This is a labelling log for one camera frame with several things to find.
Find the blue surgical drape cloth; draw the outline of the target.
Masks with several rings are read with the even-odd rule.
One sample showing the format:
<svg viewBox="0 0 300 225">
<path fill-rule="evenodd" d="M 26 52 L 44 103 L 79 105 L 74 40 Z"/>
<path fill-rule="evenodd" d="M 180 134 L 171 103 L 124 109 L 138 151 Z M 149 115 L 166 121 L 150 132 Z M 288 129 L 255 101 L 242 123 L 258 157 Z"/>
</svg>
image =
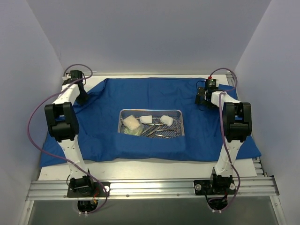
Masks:
<svg viewBox="0 0 300 225">
<path fill-rule="evenodd" d="M 89 100 L 75 105 L 82 157 L 96 162 L 159 158 L 177 161 L 217 161 L 222 148 L 217 108 L 195 104 L 196 79 L 106 79 L 89 91 Z M 180 110 L 184 136 L 171 139 L 118 132 L 123 109 Z"/>
</svg>

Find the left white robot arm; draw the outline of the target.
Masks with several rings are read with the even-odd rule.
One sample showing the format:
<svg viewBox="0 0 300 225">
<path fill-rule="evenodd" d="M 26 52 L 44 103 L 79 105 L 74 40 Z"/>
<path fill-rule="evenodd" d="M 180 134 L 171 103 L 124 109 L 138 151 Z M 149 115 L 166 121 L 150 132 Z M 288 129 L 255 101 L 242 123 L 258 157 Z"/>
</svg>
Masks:
<svg viewBox="0 0 300 225">
<path fill-rule="evenodd" d="M 90 196 L 95 185 L 86 166 L 78 143 L 79 122 L 73 105 L 86 103 L 89 96 L 84 90 L 84 74 L 71 70 L 64 80 L 56 100 L 44 107 L 48 131 L 63 150 L 70 169 L 70 191 Z"/>
</svg>

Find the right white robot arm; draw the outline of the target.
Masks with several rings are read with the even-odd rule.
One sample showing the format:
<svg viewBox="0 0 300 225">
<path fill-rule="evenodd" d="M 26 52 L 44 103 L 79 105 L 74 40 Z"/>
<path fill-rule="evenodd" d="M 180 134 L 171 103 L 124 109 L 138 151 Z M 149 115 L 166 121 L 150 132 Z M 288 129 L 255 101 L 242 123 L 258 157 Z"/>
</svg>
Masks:
<svg viewBox="0 0 300 225">
<path fill-rule="evenodd" d="M 217 79 L 211 76 L 204 81 L 204 87 L 197 88 L 195 104 L 219 108 L 223 144 L 208 182 L 209 190 L 217 194 L 231 186 L 236 157 L 252 133 L 252 108 L 250 103 L 236 100 L 219 89 Z"/>
</svg>

